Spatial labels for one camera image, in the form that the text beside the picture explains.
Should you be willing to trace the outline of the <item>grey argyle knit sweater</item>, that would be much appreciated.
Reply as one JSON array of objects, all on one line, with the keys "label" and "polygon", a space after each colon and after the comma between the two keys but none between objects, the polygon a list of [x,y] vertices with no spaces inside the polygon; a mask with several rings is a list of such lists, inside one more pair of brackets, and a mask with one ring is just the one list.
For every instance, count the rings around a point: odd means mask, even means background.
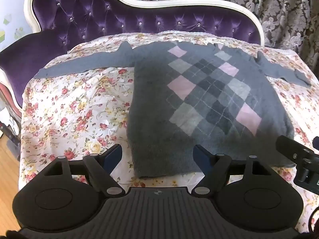
[{"label": "grey argyle knit sweater", "polygon": [[294,127],[269,78],[310,87],[298,70],[217,44],[153,42],[132,48],[122,43],[111,53],[41,69],[52,78],[98,68],[134,70],[127,138],[138,177],[198,171],[192,150],[235,160],[256,155],[272,167],[293,162],[275,147],[279,136],[294,137]]}]

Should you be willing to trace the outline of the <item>floral bed quilt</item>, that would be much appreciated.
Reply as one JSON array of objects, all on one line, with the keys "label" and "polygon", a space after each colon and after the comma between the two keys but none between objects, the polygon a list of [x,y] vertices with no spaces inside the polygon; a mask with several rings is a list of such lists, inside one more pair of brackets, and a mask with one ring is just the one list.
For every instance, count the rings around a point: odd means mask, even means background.
[{"label": "floral bed quilt", "polygon": [[[292,120],[295,140],[311,147],[318,136],[318,80],[292,50],[278,50],[232,38],[208,34],[167,32],[161,34],[127,33],[97,38],[74,47],[66,55],[55,56],[48,67],[91,55],[116,51],[128,42],[133,47],[152,42],[192,42],[239,48],[251,56],[264,53],[267,60],[303,72],[311,81],[309,88],[270,79]],[[133,70],[107,68],[51,79],[32,79],[23,93],[22,149],[18,186],[24,187],[56,157],[80,160],[91,153],[102,153],[114,144],[123,148],[123,159],[112,177],[123,187],[188,187],[202,179],[190,173],[153,179],[134,174],[127,144],[127,115],[133,92]]]}]

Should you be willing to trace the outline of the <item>purple tufted velvet headboard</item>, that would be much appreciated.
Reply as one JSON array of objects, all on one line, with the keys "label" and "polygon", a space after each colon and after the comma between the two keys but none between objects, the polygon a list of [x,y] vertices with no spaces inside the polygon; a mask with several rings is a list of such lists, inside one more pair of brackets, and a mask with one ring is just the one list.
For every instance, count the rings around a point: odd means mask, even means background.
[{"label": "purple tufted velvet headboard", "polygon": [[205,32],[264,44],[258,18],[224,0],[24,0],[31,34],[1,52],[2,84],[17,108],[29,80],[76,45],[122,33]]}]

